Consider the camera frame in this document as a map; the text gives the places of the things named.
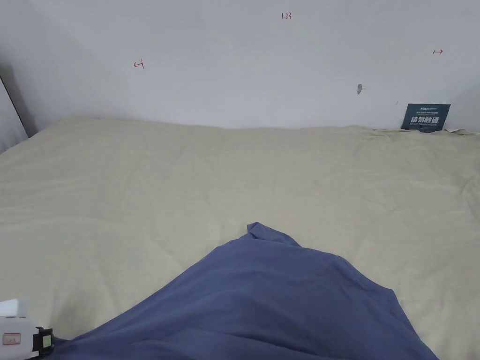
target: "red arrow mark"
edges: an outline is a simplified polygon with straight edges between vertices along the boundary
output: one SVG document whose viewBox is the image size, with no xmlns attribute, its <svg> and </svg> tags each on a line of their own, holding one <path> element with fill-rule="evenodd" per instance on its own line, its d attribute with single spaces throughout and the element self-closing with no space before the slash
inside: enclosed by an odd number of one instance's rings
<svg viewBox="0 0 480 360">
<path fill-rule="evenodd" d="M 144 68 L 144 69 L 145 69 L 145 67 L 144 67 L 144 62 L 143 62 L 143 60 L 142 60 L 142 59 L 140 59 L 140 62 L 139 62 L 138 64 L 137 64 L 136 62 L 134 62 L 134 63 L 133 63 L 133 66 L 134 66 L 134 67 L 136 67 L 136 68 L 138 68 L 138 65 L 141 65 L 141 66 L 142 66 L 142 68 Z"/>
</svg>

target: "beige bedsheet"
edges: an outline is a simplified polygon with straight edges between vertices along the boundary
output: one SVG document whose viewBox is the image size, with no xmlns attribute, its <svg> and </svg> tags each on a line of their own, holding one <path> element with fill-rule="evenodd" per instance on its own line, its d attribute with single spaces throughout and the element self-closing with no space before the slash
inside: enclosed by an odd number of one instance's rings
<svg viewBox="0 0 480 360">
<path fill-rule="evenodd" d="M 254 221 L 392 288 L 441 359 L 480 358 L 475 135 L 65 121 L 0 156 L 0 298 L 72 337 Z"/>
</svg>

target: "white plastic object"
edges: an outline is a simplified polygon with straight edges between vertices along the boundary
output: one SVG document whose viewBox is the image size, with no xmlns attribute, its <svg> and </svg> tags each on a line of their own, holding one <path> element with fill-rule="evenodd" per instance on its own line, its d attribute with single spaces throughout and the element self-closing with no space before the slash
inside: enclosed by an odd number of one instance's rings
<svg viewBox="0 0 480 360">
<path fill-rule="evenodd" d="M 38 329 L 28 318 L 22 301 L 0 302 L 0 360 L 25 360 L 38 356 L 38 351 L 32 351 L 34 334 L 38 334 Z"/>
</svg>

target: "blue fabric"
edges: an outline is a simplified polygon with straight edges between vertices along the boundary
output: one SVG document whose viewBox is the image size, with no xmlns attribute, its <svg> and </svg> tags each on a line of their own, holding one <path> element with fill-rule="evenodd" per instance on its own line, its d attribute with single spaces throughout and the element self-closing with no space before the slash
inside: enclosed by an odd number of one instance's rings
<svg viewBox="0 0 480 360">
<path fill-rule="evenodd" d="M 259 223 L 51 358 L 437 359 L 392 290 Z"/>
</svg>

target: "dark sign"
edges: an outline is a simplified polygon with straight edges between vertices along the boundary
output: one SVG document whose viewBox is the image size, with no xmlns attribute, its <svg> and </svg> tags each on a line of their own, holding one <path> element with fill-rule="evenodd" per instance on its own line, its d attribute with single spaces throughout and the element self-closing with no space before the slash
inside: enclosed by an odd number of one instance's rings
<svg viewBox="0 0 480 360">
<path fill-rule="evenodd" d="M 443 129 L 450 104 L 409 104 L 402 129 L 434 132 Z"/>
</svg>

